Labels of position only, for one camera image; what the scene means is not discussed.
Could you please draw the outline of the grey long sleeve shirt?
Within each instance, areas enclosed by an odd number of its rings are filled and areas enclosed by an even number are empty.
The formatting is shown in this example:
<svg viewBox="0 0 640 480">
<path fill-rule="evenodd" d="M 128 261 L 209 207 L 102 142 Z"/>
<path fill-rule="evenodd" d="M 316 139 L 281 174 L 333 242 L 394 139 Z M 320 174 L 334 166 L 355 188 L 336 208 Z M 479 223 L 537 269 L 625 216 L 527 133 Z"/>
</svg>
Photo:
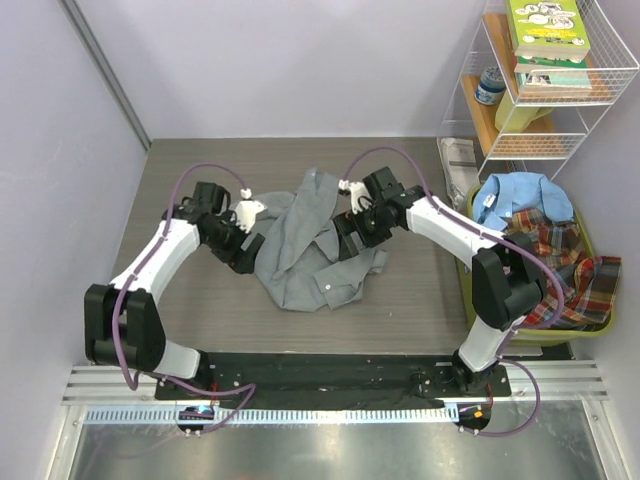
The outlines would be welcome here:
<svg viewBox="0 0 640 480">
<path fill-rule="evenodd" d="M 332 217 L 338 179 L 313 168 L 294 192 L 257 197 L 266 206 L 254 231 L 264 236 L 254 273 L 274 303 L 283 310 L 315 312 L 358 301 L 367 276 L 379 274 L 386 251 L 365 249 L 339 259 L 339 239 Z"/>
</svg>

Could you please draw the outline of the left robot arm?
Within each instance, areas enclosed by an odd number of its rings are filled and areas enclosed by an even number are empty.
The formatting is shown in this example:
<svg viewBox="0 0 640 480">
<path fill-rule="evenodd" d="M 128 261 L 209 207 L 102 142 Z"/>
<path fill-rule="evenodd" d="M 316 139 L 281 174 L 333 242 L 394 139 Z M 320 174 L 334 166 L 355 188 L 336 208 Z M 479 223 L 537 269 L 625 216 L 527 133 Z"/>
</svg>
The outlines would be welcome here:
<svg viewBox="0 0 640 480">
<path fill-rule="evenodd" d="M 133 263 L 108 284 L 93 284 L 86 291 L 87 358 L 129 372 L 176 377 L 187 396 L 205 397 L 213 375 L 204 355 L 167 338 L 158 302 L 182 264 L 202 246 L 235 273 L 253 273 L 264 238 L 252 229 L 266 210 L 250 190 L 242 190 L 233 204 L 229 191 L 212 182 L 197 183 L 192 195 L 171 204 Z"/>
</svg>

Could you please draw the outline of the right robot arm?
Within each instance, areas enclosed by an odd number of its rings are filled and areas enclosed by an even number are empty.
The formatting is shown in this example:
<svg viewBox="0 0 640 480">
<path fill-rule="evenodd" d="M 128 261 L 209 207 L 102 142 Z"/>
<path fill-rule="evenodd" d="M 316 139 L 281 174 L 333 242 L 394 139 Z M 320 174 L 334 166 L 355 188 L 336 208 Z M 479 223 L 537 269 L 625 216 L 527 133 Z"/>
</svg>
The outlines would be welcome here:
<svg viewBox="0 0 640 480">
<path fill-rule="evenodd" d="M 350 200 L 349 210 L 333 219 L 340 260 L 379 246 L 402 228 L 435 242 L 470 270 L 476 318 L 452 356 L 451 380 L 460 393 L 477 393 L 509 335 L 546 295 L 531 241 L 483 228 L 420 186 L 405 188 L 387 167 L 361 182 L 342 179 L 338 191 Z"/>
</svg>

